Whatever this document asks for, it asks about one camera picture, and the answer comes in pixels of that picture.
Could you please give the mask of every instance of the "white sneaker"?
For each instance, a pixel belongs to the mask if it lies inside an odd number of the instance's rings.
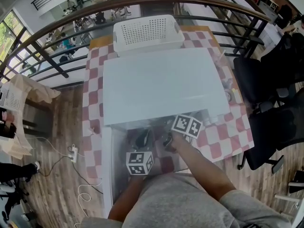
[[[37,172],[38,172],[38,170],[40,169],[40,163],[38,161],[36,161],[35,166],[36,166],[36,169],[37,169]]]

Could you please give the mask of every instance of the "window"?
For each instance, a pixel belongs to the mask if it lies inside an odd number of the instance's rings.
[[[17,36],[23,28],[23,24],[19,21],[17,16],[13,11],[9,12],[9,14],[5,17],[4,22],[7,26],[14,32]]]
[[[4,61],[7,53],[10,50],[10,47],[13,45],[15,37],[7,29],[5,24],[0,23],[0,60]]]
[[[16,16],[16,14],[11,11],[9,14],[5,17],[5,19],[0,23],[0,61],[4,61],[7,54],[9,53],[12,45],[14,44],[17,36],[23,31],[22,35],[20,37],[20,41],[24,42],[26,41],[31,34],[27,30],[23,30],[24,26],[19,20],[19,18]],[[8,78],[11,79],[14,77],[14,75],[21,71],[24,65],[27,63],[33,64],[36,63],[37,61],[30,57],[27,61],[24,63],[21,63],[20,65],[16,66],[17,63],[20,62],[23,58],[27,57],[31,52],[34,52],[35,49],[32,46],[29,46],[27,50],[22,50],[18,56],[14,57],[9,65],[4,69],[4,75]],[[2,83],[7,82],[5,78],[1,79]]]

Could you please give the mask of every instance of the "power strip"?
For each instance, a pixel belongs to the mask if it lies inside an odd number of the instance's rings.
[[[74,162],[74,163],[77,162],[77,155],[78,155],[78,148],[75,147],[75,145],[73,144],[73,146],[72,146],[72,151],[71,151],[70,154],[68,154],[68,156],[69,156],[70,159],[71,159],[71,162]]]

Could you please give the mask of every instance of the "laundry basket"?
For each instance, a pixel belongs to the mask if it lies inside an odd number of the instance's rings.
[[[17,112],[19,110],[22,91],[10,82],[2,85],[0,90],[0,107]]]
[[[185,37],[172,15],[122,21],[114,25],[113,45],[118,56],[179,49]]]

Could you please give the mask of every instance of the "pink and white checkered cloth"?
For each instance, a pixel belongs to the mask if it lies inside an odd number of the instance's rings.
[[[182,48],[208,48],[212,58],[220,51],[217,42],[207,31],[184,32],[185,41]],[[88,128],[94,128],[95,132],[101,133],[104,125],[103,112],[103,69],[104,61],[116,58],[113,44],[93,48],[87,57],[85,82],[83,91],[83,149],[85,164],[90,178],[101,178],[101,154],[102,146],[99,136],[91,135]],[[232,79],[229,63],[224,60],[218,69],[219,77],[226,82]],[[239,154],[254,146],[246,107],[238,86],[233,79],[233,97],[229,102],[231,112],[219,117],[216,124],[208,127],[202,126],[199,137],[194,140],[192,145],[201,153],[216,162],[224,158]],[[153,156],[155,158],[152,171],[155,174],[180,171],[187,166],[178,154],[164,151],[163,147],[156,141],[156,148]]]

